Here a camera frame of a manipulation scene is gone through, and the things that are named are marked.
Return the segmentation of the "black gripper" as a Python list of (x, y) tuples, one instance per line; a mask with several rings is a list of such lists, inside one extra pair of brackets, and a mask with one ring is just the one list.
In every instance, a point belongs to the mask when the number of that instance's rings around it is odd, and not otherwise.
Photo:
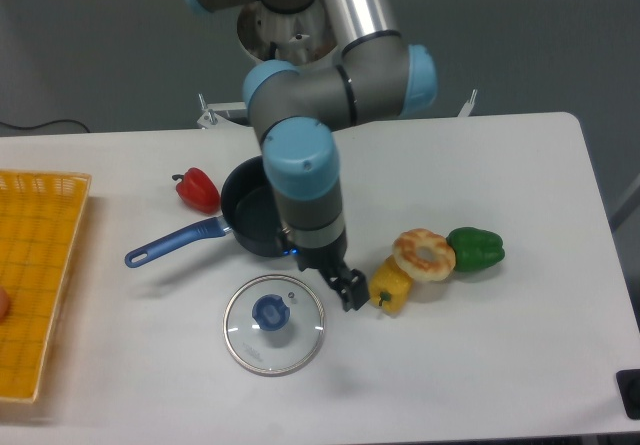
[(366, 276), (360, 270), (350, 269), (345, 262), (344, 227), (338, 231), (329, 227), (320, 230), (284, 227), (279, 232), (279, 244), (285, 254), (294, 257), (300, 271), (312, 269), (320, 273), (340, 297), (345, 312), (357, 311), (369, 301)]

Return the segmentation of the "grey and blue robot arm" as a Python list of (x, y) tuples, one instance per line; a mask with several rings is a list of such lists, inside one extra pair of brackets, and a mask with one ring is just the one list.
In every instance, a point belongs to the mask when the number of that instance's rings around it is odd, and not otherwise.
[(389, 0), (187, 1), (207, 12), (261, 4), (279, 17), (323, 6), (337, 59), (309, 71), (286, 60), (265, 60), (246, 76), (243, 100), (284, 249), (301, 270), (317, 270), (345, 310), (361, 308), (369, 294), (364, 274), (344, 260), (346, 225), (333, 134), (426, 109), (437, 94), (429, 52), (403, 40)]

